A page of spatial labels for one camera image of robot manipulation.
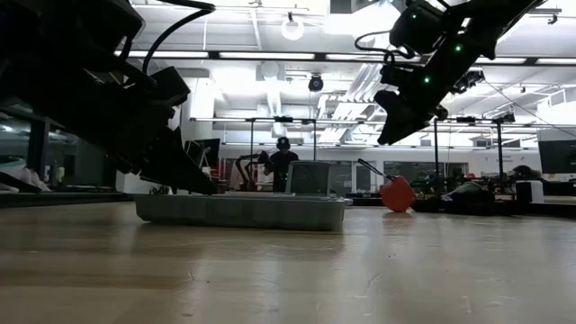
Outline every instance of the gray plastic bin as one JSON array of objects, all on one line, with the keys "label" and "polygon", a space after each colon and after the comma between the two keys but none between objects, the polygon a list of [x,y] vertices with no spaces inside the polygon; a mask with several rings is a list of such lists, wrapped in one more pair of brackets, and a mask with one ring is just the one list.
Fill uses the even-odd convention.
[{"label": "gray plastic bin", "polygon": [[282,230],[342,230],[346,201],[327,197],[135,196],[144,221]]}]

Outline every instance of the person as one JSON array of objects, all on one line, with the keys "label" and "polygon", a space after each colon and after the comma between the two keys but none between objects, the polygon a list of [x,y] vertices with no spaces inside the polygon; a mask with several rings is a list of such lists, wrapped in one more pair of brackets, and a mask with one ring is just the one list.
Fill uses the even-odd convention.
[{"label": "person", "polygon": [[272,190],[275,193],[283,193],[286,190],[288,180],[288,167],[292,161],[298,161],[298,155],[290,151],[290,141],[286,137],[281,137],[276,143],[280,150],[270,157],[270,162],[266,164],[264,174],[266,176],[274,173],[274,184]]}]

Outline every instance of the black shirt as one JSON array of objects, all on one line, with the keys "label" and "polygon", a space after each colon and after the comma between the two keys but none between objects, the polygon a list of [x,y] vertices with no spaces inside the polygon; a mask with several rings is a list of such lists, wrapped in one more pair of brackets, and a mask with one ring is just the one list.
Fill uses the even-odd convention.
[{"label": "black shirt", "polygon": [[292,161],[298,161],[298,155],[288,151],[286,154],[276,152],[270,160],[274,164],[274,186],[275,193],[283,193],[286,191],[286,180],[288,178],[288,167]]}]

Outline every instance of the computer screen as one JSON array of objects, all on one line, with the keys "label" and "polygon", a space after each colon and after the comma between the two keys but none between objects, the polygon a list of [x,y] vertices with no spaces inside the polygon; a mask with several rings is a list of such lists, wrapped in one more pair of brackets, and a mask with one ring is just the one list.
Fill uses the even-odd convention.
[{"label": "computer screen", "polygon": [[286,192],[327,196],[330,194],[330,164],[294,161],[290,164]]},{"label": "computer screen", "polygon": [[576,173],[576,140],[538,142],[544,174]]}]

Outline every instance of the security camera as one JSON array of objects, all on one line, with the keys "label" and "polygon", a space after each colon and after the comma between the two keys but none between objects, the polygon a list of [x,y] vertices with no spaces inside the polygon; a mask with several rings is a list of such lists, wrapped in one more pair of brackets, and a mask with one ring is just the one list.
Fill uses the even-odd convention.
[{"label": "security camera", "polygon": [[324,81],[322,81],[322,76],[313,75],[312,79],[308,83],[308,89],[311,92],[319,92],[324,88]]}]

